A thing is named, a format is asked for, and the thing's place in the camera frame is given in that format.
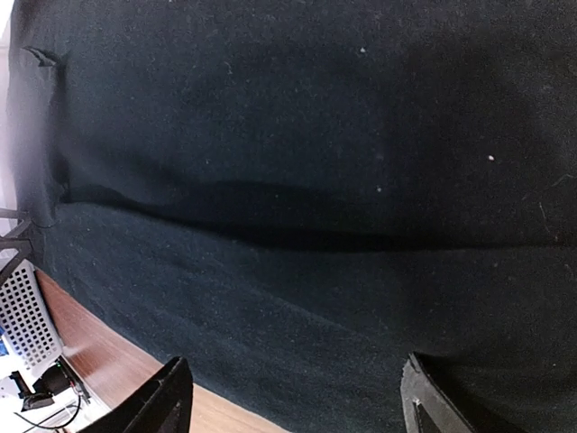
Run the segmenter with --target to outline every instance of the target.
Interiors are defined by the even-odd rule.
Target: perforated metal panel
[[[0,288],[0,326],[31,379],[40,377],[62,354],[32,265],[24,261]]]

